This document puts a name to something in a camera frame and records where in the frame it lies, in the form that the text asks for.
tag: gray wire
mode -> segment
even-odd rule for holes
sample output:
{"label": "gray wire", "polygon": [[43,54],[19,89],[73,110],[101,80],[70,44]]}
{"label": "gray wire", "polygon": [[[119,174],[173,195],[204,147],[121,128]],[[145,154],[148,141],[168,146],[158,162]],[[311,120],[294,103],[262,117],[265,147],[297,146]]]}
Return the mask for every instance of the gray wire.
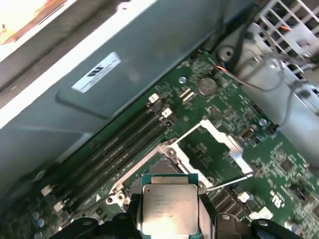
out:
{"label": "gray wire", "polygon": [[295,94],[296,89],[297,89],[296,87],[293,87],[289,92],[286,113],[285,113],[285,117],[284,117],[283,121],[281,123],[279,123],[280,128],[284,127],[290,119],[292,109],[293,109],[293,98],[294,98],[294,94]]}
{"label": "gray wire", "polygon": [[276,90],[277,88],[280,87],[280,85],[283,83],[284,81],[284,77],[285,77],[285,69],[284,69],[284,66],[283,66],[283,62],[280,60],[280,54],[277,50],[277,47],[276,47],[276,44],[275,42],[273,41],[273,39],[270,37],[270,35],[268,34],[268,32],[263,28],[263,27],[260,27],[261,29],[261,32],[265,35],[265,37],[267,38],[269,44],[271,45],[271,47],[273,48],[273,55],[275,57],[275,59],[277,60],[278,64],[279,64],[279,67],[280,67],[280,74],[279,74],[279,81],[278,83],[273,87],[273,88],[270,88],[270,89],[267,89],[267,90],[264,90],[265,92],[271,92],[271,91],[274,91]]}

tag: dimm slot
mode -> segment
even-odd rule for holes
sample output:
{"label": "dimm slot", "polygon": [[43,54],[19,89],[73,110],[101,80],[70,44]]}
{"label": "dimm slot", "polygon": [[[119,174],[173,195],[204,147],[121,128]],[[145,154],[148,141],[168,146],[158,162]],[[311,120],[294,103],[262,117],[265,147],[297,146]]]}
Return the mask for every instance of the dimm slot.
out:
{"label": "dimm slot", "polygon": [[119,129],[116,133],[114,133],[110,138],[108,138],[102,145],[100,145],[96,150],[94,150],[93,153],[90,154],[90,156],[82,162],[77,169],[74,171],[74,173],[71,173],[71,175],[64,181],[62,184],[57,185],[57,187],[54,189],[54,194],[57,197],[60,197],[63,192],[61,192],[63,189],[67,188],[70,182],[74,181],[76,177],[82,176],[84,171],[90,171],[90,169],[99,161],[101,158],[101,154],[105,152],[106,150],[112,150],[114,147],[116,147],[118,144],[120,144],[123,140],[126,139],[127,135],[132,133],[134,130],[136,130],[137,125],[142,125],[142,123],[145,123],[146,121],[149,121],[152,117],[151,114],[147,114],[147,111],[149,108],[143,108],[136,116],[134,116],[130,121],[128,121],[128,124],[126,124],[126,127],[123,127]]}
{"label": "dimm slot", "polygon": [[159,123],[160,121],[158,120],[158,118],[154,117],[153,120],[149,122],[148,127],[145,127],[143,131],[131,135],[121,146],[109,152],[106,156],[103,157],[102,160],[99,161],[94,170],[91,170],[90,173],[86,173],[80,180],[74,182],[76,185],[71,187],[72,191],[70,191],[70,193],[68,194],[63,195],[63,198],[74,197],[74,194],[76,195],[76,193],[78,192],[77,189],[85,187],[85,185],[87,185],[91,180],[101,174],[108,166],[110,166],[110,164],[113,164],[113,161],[118,158],[119,155],[122,155],[123,152],[129,149],[134,149],[136,140],[138,140],[141,136],[144,136],[145,133],[148,133],[150,129],[154,128]]}
{"label": "dimm slot", "polygon": [[152,137],[150,139],[148,139],[148,141],[143,144],[142,146],[140,146],[138,149],[136,149],[133,154],[131,154],[127,160],[119,160],[120,164],[117,166],[117,168],[107,174],[103,174],[102,178],[98,180],[99,183],[95,184],[93,183],[92,185],[94,185],[94,187],[92,187],[92,190],[90,190],[88,193],[86,193],[86,195],[82,196],[81,198],[77,199],[75,201],[75,203],[72,204],[71,211],[76,210],[82,203],[84,203],[91,195],[93,195],[99,188],[101,188],[103,186],[103,184],[109,180],[110,178],[113,178],[119,170],[123,169],[125,166],[128,165],[128,163],[131,162],[132,159],[134,159],[140,152],[142,152],[143,150],[145,150],[152,142],[154,142],[158,137],[160,137],[165,131],[166,131],[166,127],[164,125],[161,125],[158,128],[156,128],[156,132],[154,133],[153,130],[150,131],[150,134],[152,134]]}

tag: integrated circuit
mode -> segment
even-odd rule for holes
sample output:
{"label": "integrated circuit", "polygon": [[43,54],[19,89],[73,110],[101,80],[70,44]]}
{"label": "integrated circuit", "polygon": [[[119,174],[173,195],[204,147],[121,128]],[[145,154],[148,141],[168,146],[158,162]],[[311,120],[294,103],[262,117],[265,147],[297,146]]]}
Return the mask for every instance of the integrated circuit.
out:
{"label": "integrated circuit", "polygon": [[285,172],[288,172],[292,167],[293,167],[293,163],[289,160],[286,159],[281,165],[280,167],[282,168],[282,170],[284,170]]}

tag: microchip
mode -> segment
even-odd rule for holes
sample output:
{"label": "microchip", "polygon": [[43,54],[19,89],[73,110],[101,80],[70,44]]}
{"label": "microchip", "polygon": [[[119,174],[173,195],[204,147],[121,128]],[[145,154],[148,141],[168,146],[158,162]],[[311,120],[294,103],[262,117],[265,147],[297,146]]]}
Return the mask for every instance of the microchip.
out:
{"label": "microchip", "polygon": [[101,208],[97,208],[97,209],[95,210],[95,212],[96,212],[96,214],[99,215],[99,216],[103,214],[103,210],[102,210]]}
{"label": "microchip", "polygon": [[293,163],[289,160],[286,159],[281,165],[280,167],[285,171],[288,172],[292,167],[293,167]]}
{"label": "microchip", "polygon": [[319,205],[313,210],[313,213],[319,218]]}

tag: metal panel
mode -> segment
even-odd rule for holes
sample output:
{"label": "metal panel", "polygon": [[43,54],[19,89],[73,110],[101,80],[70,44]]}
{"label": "metal panel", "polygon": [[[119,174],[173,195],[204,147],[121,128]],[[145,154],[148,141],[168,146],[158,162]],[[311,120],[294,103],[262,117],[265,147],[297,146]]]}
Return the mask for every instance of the metal panel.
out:
{"label": "metal panel", "polygon": [[[217,2],[135,1],[137,5],[112,16],[4,106],[0,140],[14,141],[27,133],[15,147],[0,145],[1,158],[8,161],[0,169],[0,188],[41,161],[65,159],[101,130],[209,36]],[[228,19],[245,7],[232,0]],[[121,64],[86,93],[71,89],[111,52]]]}

